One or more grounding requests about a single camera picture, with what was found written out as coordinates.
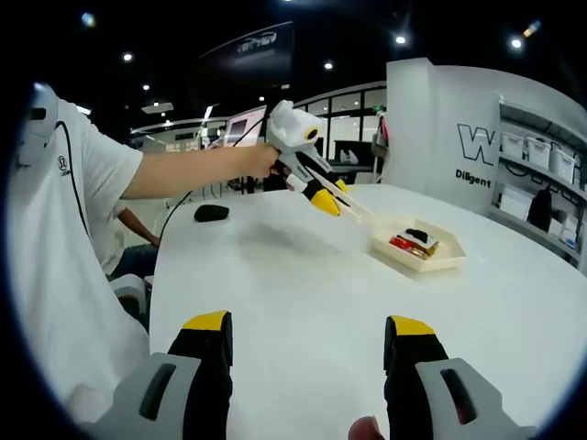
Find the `black computer mouse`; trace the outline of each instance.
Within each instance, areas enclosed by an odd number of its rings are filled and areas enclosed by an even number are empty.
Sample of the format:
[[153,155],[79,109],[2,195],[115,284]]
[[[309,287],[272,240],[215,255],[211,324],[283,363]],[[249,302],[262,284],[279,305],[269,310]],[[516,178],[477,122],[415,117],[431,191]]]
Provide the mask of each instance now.
[[224,220],[228,217],[229,209],[217,204],[203,204],[195,210],[194,220],[196,222],[214,222]]

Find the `person's leg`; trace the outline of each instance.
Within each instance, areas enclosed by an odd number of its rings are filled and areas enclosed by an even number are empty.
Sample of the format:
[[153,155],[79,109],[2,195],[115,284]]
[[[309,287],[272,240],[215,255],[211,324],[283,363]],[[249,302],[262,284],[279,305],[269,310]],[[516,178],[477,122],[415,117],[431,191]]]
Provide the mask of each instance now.
[[120,278],[129,273],[140,278],[153,275],[158,252],[159,248],[153,245],[127,247],[118,262],[118,266],[110,274],[111,278]]

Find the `white t-shirt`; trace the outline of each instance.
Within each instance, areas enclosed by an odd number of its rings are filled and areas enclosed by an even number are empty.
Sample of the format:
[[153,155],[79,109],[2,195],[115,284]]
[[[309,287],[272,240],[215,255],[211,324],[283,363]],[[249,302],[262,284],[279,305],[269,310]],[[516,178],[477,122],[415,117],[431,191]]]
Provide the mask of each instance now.
[[149,355],[149,338],[106,280],[83,228],[68,171],[73,171],[85,218],[111,213],[142,153],[100,134],[62,100],[59,120],[69,130],[72,160],[65,130],[58,127],[43,150],[54,166],[37,190],[25,192],[26,169],[11,176],[10,281],[40,372],[75,421],[95,421],[111,406],[116,385]]
[[106,275],[110,275],[116,269],[125,251],[125,234],[117,221],[125,208],[123,202],[116,202],[113,210],[106,216],[99,215],[89,220],[88,227],[95,255]]

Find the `shelf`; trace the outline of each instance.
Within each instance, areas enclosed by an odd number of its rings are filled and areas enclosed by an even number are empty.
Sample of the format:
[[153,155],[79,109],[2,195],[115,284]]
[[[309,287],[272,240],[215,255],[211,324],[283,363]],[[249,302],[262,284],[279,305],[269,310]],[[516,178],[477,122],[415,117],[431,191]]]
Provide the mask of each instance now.
[[350,163],[330,163],[333,172],[372,172],[373,166],[352,165]]
[[581,154],[587,154],[586,136],[577,133],[571,128],[552,122],[544,116],[537,115],[535,112],[517,104],[500,101],[499,110],[503,121],[538,131],[543,133],[544,136],[565,144]]
[[500,223],[504,226],[508,226],[511,229],[514,229],[515,231],[519,232],[523,236],[526,236],[531,240],[536,241],[539,245],[542,245],[545,248],[549,248],[551,250],[554,248],[556,250],[564,252],[566,255],[568,255],[571,259],[574,259],[575,261],[581,261],[581,254],[576,250],[573,250],[567,245],[565,245],[557,237],[544,232],[542,229],[538,229],[534,225],[530,225],[528,222],[525,222],[524,220],[519,219],[514,215],[502,211],[496,206],[489,207],[488,216],[492,220],[495,220],[497,223]]
[[516,156],[511,156],[511,155],[505,154],[505,153],[499,153],[499,160],[502,162],[507,162],[509,164],[512,164],[521,170],[528,171],[528,172],[534,174],[535,176],[543,177],[543,178],[549,180],[550,182],[555,183],[563,190],[566,190],[569,193],[575,194],[577,197],[579,197],[584,202],[587,202],[587,192],[582,191],[579,188],[577,188],[576,186],[571,185],[567,181],[561,179],[561,177],[559,175],[555,174],[554,172],[552,172],[550,170],[547,170],[544,167],[540,167],[540,166],[535,165],[534,163],[532,163],[528,160],[519,159]]

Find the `white storage box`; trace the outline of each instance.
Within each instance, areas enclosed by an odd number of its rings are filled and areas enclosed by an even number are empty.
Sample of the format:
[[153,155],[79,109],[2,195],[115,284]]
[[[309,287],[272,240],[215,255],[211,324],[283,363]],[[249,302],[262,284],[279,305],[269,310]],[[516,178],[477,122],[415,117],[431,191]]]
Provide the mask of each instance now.
[[556,238],[560,237],[562,232],[562,223],[554,218],[550,219],[550,226],[548,227],[548,233]]
[[502,134],[502,147],[505,154],[515,156],[518,159],[524,158],[524,138],[511,133]]
[[575,159],[569,156],[561,149],[550,151],[550,170],[557,174],[561,179],[573,184],[573,174],[575,172]]
[[562,231],[560,231],[560,241],[562,241],[569,248],[575,249],[577,245],[575,238],[577,236],[577,224],[579,220],[570,214],[567,214],[567,218],[562,222]]
[[[408,227],[420,229],[438,240],[437,250],[432,257],[420,259],[389,243],[392,237]],[[467,256],[457,238],[449,231],[412,216],[378,216],[371,231],[371,243],[379,252],[417,272],[458,268]]]
[[550,162],[550,145],[534,137],[529,137],[527,141],[528,158],[530,159],[530,162],[539,167],[548,169],[548,163]]
[[533,199],[534,196],[529,192],[522,191],[514,186],[504,185],[499,209],[526,221]]

